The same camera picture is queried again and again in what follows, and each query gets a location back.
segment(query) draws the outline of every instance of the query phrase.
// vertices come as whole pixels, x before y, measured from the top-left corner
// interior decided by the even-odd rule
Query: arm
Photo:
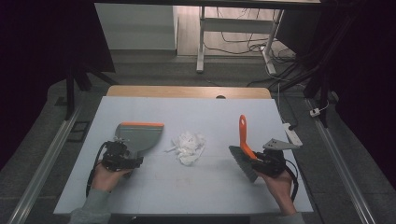
[[[131,170],[111,172],[99,163],[96,166],[90,194],[84,205],[72,212],[69,223],[107,223],[111,216],[107,207],[110,192],[117,186],[119,179],[129,172]]]
[[[264,179],[270,193],[274,196],[276,203],[279,205],[283,215],[283,217],[279,219],[280,223],[305,224],[301,213],[297,213],[290,197],[291,176],[288,172],[283,171],[277,178],[272,178],[260,172],[257,172],[257,175]]]

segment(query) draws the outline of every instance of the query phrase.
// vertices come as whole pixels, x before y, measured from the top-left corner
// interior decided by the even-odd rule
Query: black curtain
[[[93,3],[0,3],[1,167],[12,156],[47,101],[49,87],[84,62],[114,72]]]
[[[394,188],[395,9],[389,1],[366,2],[334,57],[331,77],[337,112]]]

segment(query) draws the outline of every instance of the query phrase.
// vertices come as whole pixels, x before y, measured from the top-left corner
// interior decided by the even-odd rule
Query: tabletop
[[[248,98],[252,90],[257,92],[255,99]],[[226,99],[217,99],[219,94]],[[164,128],[157,145],[144,152],[141,167],[130,178],[122,179],[112,192],[109,207],[113,214],[249,216],[279,212],[265,182],[258,179],[250,183],[228,149],[239,145],[241,114],[247,118],[247,142],[251,148],[262,150],[262,145],[271,138],[288,141],[267,89],[110,88],[99,105],[54,213],[69,214],[82,206],[98,148],[111,140],[123,121],[163,122]],[[172,139],[186,131],[205,137],[205,150],[191,166],[181,164],[176,153],[166,151],[173,146]],[[284,152],[286,159],[296,162],[291,150]],[[312,212],[304,181],[300,177],[298,181],[296,209]]]

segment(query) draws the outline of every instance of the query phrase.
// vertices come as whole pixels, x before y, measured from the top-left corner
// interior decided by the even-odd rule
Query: white panel
[[[176,49],[173,6],[95,4],[110,49]]]

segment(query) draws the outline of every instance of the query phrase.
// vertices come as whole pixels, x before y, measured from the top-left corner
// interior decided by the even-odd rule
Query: human hand
[[[93,176],[93,181],[92,181],[92,188],[110,192],[117,186],[117,183],[119,183],[120,178],[123,175],[128,174],[130,172],[132,172],[132,169],[120,170],[117,172],[109,171],[106,169],[105,166],[103,166],[101,162],[99,162],[95,168],[95,174]]]
[[[276,203],[279,205],[280,211],[284,216],[290,216],[297,213],[290,197],[292,178],[286,170],[275,178],[257,171],[256,173],[264,179],[268,190],[275,198]]]

